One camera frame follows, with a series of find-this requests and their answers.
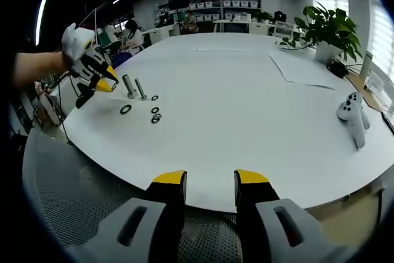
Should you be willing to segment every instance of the white paper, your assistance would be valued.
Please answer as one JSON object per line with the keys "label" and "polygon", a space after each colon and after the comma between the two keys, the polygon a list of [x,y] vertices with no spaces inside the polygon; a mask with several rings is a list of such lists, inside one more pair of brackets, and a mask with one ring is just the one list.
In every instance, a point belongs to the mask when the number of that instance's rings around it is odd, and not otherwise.
{"label": "white paper", "polygon": [[322,63],[285,51],[271,52],[270,57],[287,82],[334,90],[336,77]]}

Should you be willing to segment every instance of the metal bolt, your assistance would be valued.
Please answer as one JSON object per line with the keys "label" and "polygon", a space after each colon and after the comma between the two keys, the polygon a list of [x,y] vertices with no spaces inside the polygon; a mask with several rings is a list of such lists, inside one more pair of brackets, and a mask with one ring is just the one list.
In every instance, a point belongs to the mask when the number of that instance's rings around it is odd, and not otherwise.
{"label": "metal bolt", "polygon": [[143,92],[142,86],[140,84],[140,81],[138,80],[138,78],[134,79],[135,84],[137,85],[138,90],[140,91],[141,94],[141,100],[145,101],[147,99],[147,95],[145,95],[145,93]]}
{"label": "metal bolt", "polygon": [[123,75],[122,79],[123,79],[124,85],[126,86],[126,89],[128,91],[127,97],[129,99],[134,99],[134,97],[137,95],[137,90],[133,88],[133,85],[131,84],[129,75],[127,75],[127,74]]}

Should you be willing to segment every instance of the round table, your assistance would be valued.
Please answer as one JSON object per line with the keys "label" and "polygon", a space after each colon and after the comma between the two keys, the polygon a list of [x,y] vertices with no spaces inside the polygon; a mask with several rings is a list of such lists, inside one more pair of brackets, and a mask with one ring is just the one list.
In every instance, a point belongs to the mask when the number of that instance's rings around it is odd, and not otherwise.
{"label": "round table", "polygon": [[[270,58],[279,52],[276,40],[239,33],[167,38],[116,69],[119,79],[138,78],[149,99],[129,100],[122,82],[113,93],[96,92],[67,117],[68,137],[142,189],[184,169],[186,204],[216,211],[236,211],[235,169],[263,174],[280,198],[302,208],[378,178],[394,163],[394,137],[379,112],[364,103],[371,128],[358,150],[336,117],[355,88],[328,71],[333,89],[285,81]],[[154,95],[159,99],[151,101]],[[132,110],[121,115],[126,104]],[[151,123],[153,107],[163,116],[158,124]]]}

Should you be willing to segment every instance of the human arm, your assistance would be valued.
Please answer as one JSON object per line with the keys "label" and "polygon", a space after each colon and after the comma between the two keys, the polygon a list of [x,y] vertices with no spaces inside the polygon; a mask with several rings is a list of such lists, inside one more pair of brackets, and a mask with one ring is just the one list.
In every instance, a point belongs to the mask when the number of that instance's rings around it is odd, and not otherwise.
{"label": "human arm", "polygon": [[39,78],[46,77],[53,71],[67,71],[62,52],[18,53],[12,83],[15,87],[21,88]]}

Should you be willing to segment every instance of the white pot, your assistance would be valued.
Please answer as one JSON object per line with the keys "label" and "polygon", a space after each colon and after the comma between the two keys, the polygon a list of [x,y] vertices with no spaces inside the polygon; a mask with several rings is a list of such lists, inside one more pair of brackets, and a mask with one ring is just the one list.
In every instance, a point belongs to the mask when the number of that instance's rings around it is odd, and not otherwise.
{"label": "white pot", "polygon": [[326,41],[321,41],[316,46],[315,60],[328,65],[331,64],[331,62],[343,51],[343,49],[339,49],[332,44],[328,44]]}

